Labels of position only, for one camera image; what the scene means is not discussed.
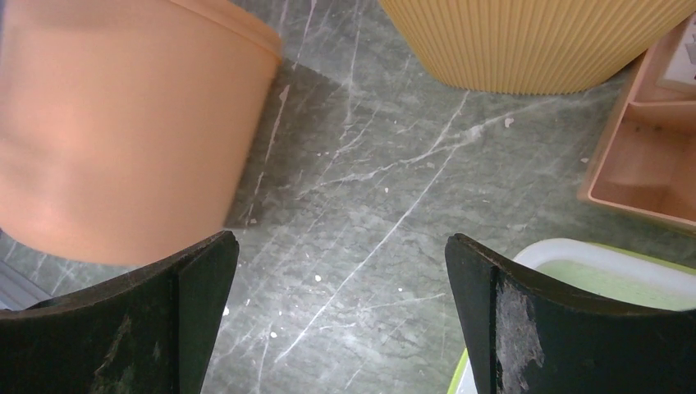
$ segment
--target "gray marble surface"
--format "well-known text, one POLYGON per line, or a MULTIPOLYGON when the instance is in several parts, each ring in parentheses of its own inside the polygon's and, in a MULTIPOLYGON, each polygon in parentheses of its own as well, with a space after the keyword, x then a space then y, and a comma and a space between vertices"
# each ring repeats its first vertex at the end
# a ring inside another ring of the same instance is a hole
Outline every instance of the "gray marble surface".
MULTIPOLYGON (((569 237, 696 266, 693 239, 575 198, 622 75, 569 96, 452 89, 374 0, 237 2, 286 60, 228 223, 240 266, 204 393, 446 392, 455 232, 509 257, 569 237)), ((6 236, 0 256, 54 295, 126 271, 6 236)))

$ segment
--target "gray object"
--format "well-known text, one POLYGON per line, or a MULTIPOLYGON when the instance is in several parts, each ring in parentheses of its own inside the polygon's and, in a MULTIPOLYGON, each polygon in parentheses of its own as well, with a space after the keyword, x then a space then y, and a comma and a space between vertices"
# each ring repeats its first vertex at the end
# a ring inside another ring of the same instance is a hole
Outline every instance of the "gray object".
POLYGON ((0 309, 23 310, 50 298, 50 294, 0 260, 0 309))

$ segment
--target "orange container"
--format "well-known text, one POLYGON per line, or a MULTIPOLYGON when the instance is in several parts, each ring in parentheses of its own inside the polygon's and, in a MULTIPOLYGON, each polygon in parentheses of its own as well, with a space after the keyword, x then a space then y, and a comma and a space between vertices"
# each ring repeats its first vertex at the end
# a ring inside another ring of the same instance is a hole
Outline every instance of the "orange container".
POLYGON ((445 84, 513 94, 599 85, 696 11, 694 0, 379 0, 445 84))
POLYGON ((636 66, 578 197, 696 235, 696 95, 656 85, 683 27, 636 66))
POLYGON ((94 263, 219 231, 281 61, 227 0, 6 3, 0 227, 94 263))

